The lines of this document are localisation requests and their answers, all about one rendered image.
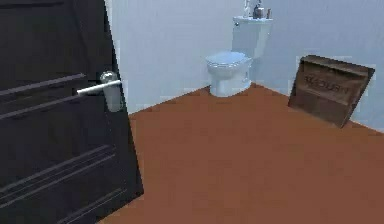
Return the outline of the white toilet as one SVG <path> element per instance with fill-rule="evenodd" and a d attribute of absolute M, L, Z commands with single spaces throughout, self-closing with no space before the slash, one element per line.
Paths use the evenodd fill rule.
<path fill-rule="evenodd" d="M 272 24 L 271 18 L 233 17 L 231 49 L 205 58 L 211 95 L 231 97 L 251 86 L 251 76 L 264 55 Z"/>

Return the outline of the brown wooden box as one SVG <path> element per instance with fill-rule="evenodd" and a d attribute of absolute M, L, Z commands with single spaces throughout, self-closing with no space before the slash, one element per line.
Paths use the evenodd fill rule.
<path fill-rule="evenodd" d="M 288 106 L 342 128 L 365 92 L 374 68 L 317 55 L 303 56 Z"/>

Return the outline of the black room door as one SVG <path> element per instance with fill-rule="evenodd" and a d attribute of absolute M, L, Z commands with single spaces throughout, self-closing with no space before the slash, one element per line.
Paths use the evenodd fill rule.
<path fill-rule="evenodd" d="M 76 93 L 105 71 L 118 112 Z M 143 193 L 106 0 L 0 0 L 0 224 L 97 224 Z"/>

